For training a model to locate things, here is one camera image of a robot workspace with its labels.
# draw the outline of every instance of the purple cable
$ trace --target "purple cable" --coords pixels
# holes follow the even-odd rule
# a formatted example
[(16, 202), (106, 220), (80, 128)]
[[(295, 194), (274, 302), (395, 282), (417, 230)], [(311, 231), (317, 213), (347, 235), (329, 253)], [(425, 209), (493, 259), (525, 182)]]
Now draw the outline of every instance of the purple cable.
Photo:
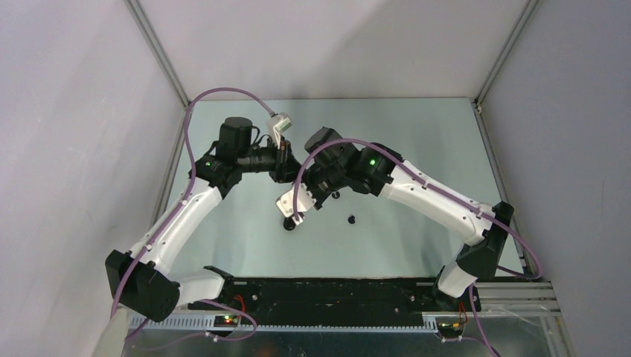
[(491, 346), (491, 344), (489, 343), (489, 340), (487, 339), (487, 335), (484, 333), (484, 330), (482, 329), (482, 324), (480, 323), (480, 319), (478, 318), (478, 312), (475, 310), (475, 301), (473, 300), (473, 284), (469, 285), (469, 302), (471, 303), (471, 311), (473, 311), (473, 319), (475, 320), (475, 324), (478, 325), (478, 330), (480, 330), (482, 341), (487, 346), (487, 348), (489, 349), (492, 355), (494, 355), (495, 357), (499, 357), (499, 353), (497, 353), (497, 351), (495, 351), (493, 346)]
[(140, 331), (142, 331), (142, 329), (149, 323), (149, 318), (144, 318), (144, 321), (142, 321), (142, 324), (140, 324), (140, 326), (136, 327), (135, 330), (132, 331), (132, 333), (130, 333), (129, 335), (127, 335), (127, 337), (125, 338), (125, 341), (128, 340), (132, 340), (134, 338), (136, 338), (136, 336), (138, 335), (138, 333), (140, 333)]
[(190, 335), (182, 336), (181, 338), (173, 340), (173, 341), (171, 341), (171, 342), (169, 342), (167, 344), (163, 344), (162, 346), (149, 347), (149, 348), (135, 346), (135, 348), (138, 348), (139, 350), (143, 350), (145, 352), (153, 352), (153, 351), (157, 351), (157, 350), (162, 350), (162, 349), (167, 348), (169, 346), (173, 346), (174, 344), (178, 344), (178, 343), (180, 343), (180, 342), (182, 342), (184, 340), (188, 340), (189, 338), (199, 337), (199, 336), (216, 338), (218, 341), (241, 341), (241, 340), (245, 340), (246, 338), (254, 335), (254, 333), (258, 329), (258, 325), (256, 323), (256, 320), (252, 316), (250, 316), (249, 314), (247, 314), (247, 313), (245, 313), (243, 311), (240, 311), (240, 310), (237, 310), (237, 309), (233, 309), (230, 306), (226, 306), (226, 305), (223, 305), (222, 303), (217, 303), (217, 302), (212, 301), (212, 300), (200, 300), (199, 302), (208, 303), (210, 305), (219, 307), (220, 309), (223, 309), (225, 311), (233, 312), (234, 314), (237, 314), (239, 316), (243, 316), (244, 318), (247, 318), (252, 323), (252, 331), (250, 331), (246, 335), (243, 335), (243, 336), (240, 336), (240, 337), (222, 337), (222, 336), (218, 336), (218, 335), (215, 335), (213, 333), (206, 332), (206, 331), (204, 331), (204, 332), (195, 332), (195, 333), (191, 333)]
[[(359, 139), (341, 138), (341, 139), (335, 139), (335, 140), (327, 141), (326, 143), (320, 145), (315, 150), (313, 150), (313, 152), (311, 152), (309, 154), (309, 156), (307, 157), (307, 160), (304, 161), (304, 163), (300, 167), (300, 170), (298, 171), (298, 177), (296, 177), (296, 180), (294, 182), (294, 196), (293, 196), (293, 199), (292, 199), (293, 210), (294, 210), (294, 217), (296, 219), (300, 219), (300, 216), (298, 215), (298, 188), (300, 187), (300, 183), (302, 182), (302, 176), (304, 175), (304, 172), (307, 170), (307, 165), (322, 150), (324, 150), (324, 149), (326, 149), (328, 147), (331, 147), (333, 145), (344, 144), (344, 143), (359, 144), (359, 145), (363, 145), (365, 147), (370, 147), (371, 149), (373, 149), (373, 150), (377, 151), (378, 153), (384, 155), (390, 161), (394, 162), (401, 170), (403, 170), (403, 172), (408, 174), (408, 176), (412, 177), (412, 179), (414, 179), (415, 181), (420, 182), (420, 184), (422, 184), (422, 185), (425, 185), (426, 181), (424, 179), (419, 177), (419, 175), (417, 175), (414, 171), (410, 170), (406, 165), (404, 165), (403, 162), (399, 161), (391, 153), (389, 153), (388, 151), (386, 151), (382, 147), (378, 147), (375, 144), (369, 143), (369, 142), (364, 141), (364, 140), (359, 140)], [(468, 202), (465, 202), (465, 201), (459, 199), (458, 197), (456, 197), (456, 196), (452, 195), (451, 193), (441, 189), (440, 187), (436, 187), (433, 184), (428, 184), (427, 187), (430, 190), (433, 190), (436, 193), (438, 193), (438, 194), (440, 194), (440, 195), (452, 200), (453, 202), (459, 204), (460, 206), (466, 208), (467, 210), (472, 211), (476, 215), (480, 214), (480, 209), (479, 208), (470, 205)], [(519, 242), (519, 244), (521, 244), (522, 247), (524, 247), (524, 249), (533, 258), (534, 264), (536, 266), (536, 274), (534, 276), (527, 276), (525, 274), (519, 273), (517, 271), (510, 270), (510, 269), (505, 268), (503, 266), (498, 266), (498, 269), (502, 270), (502, 271), (506, 271), (506, 272), (508, 272), (510, 274), (514, 274), (517, 277), (523, 277), (525, 279), (539, 279), (543, 275), (543, 269), (542, 269), (542, 266), (541, 266), (541, 262), (539, 261), (539, 258), (536, 257), (536, 255), (532, 251), (531, 247), (517, 234), (517, 232), (515, 232), (512, 228), (508, 227), (504, 223), (502, 223), (499, 220), (497, 220), (495, 217), (493, 217), (493, 216), (491, 216), (491, 215), (489, 215), (487, 213), (484, 213), (484, 212), (481, 213), (481, 216), (484, 217), (485, 219), (491, 221), (493, 224), (499, 226), (500, 228), (504, 229), (511, 236), (513, 236), (513, 238), (517, 242)]]
[[(482, 340), (481, 340), (481, 339), (479, 339), (479, 338), (475, 338), (475, 337), (444, 338), (444, 337), (441, 335), (441, 333), (440, 333), (440, 332), (436, 335), (436, 337), (438, 337), (440, 340), (444, 340), (445, 342), (475, 341), (475, 342), (478, 342), (478, 343), (481, 343), (481, 344), (486, 345), (486, 344), (484, 343), (484, 341), (482, 341)], [(499, 352), (497, 352), (497, 350), (496, 350), (496, 349), (494, 349), (493, 347), (491, 347), (491, 348), (493, 349), (493, 353), (495, 353), (497, 357), (501, 357), (501, 356), (499, 355)]]
[[(249, 96), (250, 98), (256, 100), (261, 106), (263, 106), (263, 108), (265, 108), (265, 110), (269, 113), (270, 116), (274, 115), (274, 111), (271, 108), (269, 108), (269, 106), (267, 106), (267, 104), (265, 104), (259, 97), (250, 93), (249, 91), (244, 91), (238, 88), (219, 87), (219, 88), (209, 89), (207, 91), (204, 91), (197, 97), (195, 97), (195, 99), (193, 99), (193, 101), (191, 101), (190, 104), (188, 104), (188, 106), (186, 107), (186, 113), (184, 115), (184, 144), (186, 146), (186, 151), (188, 152), (188, 158), (190, 159), (191, 174), (190, 174), (190, 181), (188, 182), (188, 186), (186, 187), (186, 191), (184, 195), (182, 196), (182, 199), (186, 199), (187, 197), (189, 197), (190, 192), (193, 190), (193, 184), (195, 183), (195, 175), (196, 175), (195, 157), (193, 156), (193, 149), (191, 149), (190, 147), (190, 141), (188, 138), (188, 125), (190, 123), (190, 117), (193, 115), (193, 107), (203, 97), (212, 93), (217, 93), (218, 91), (233, 91), (236, 93), (245, 94)], [(121, 282), (118, 284), (118, 288), (116, 289), (116, 293), (114, 293), (114, 301), (112, 301), (112, 309), (110, 310), (109, 318), (114, 317), (114, 314), (116, 313), (116, 309), (118, 308), (118, 302), (121, 300), (121, 295), (123, 294), (123, 288), (125, 287), (125, 284), (127, 284), (127, 281), (129, 280), (129, 276), (131, 276), (135, 267), (138, 265), (138, 262), (140, 262), (140, 259), (144, 256), (145, 253), (147, 253), (147, 245), (152, 245), (153, 242), (155, 242), (156, 239), (160, 237), (160, 234), (162, 234), (162, 232), (169, 225), (169, 223), (173, 221), (173, 218), (177, 216), (177, 213), (182, 209), (182, 207), (184, 206), (182, 205), (182, 201), (180, 201), (177, 204), (177, 206), (171, 211), (171, 213), (169, 213), (167, 218), (162, 222), (162, 224), (158, 227), (158, 229), (156, 229), (153, 235), (147, 240), (147, 243), (138, 252), (138, 255), (136, 255), (136, 258), (134, 258), (132, 263), (129, 264), (129, 268), (127, 268), (127, 270), (125, 271), (125, 274), (123, 274), (123, 277), (121, 278)]]

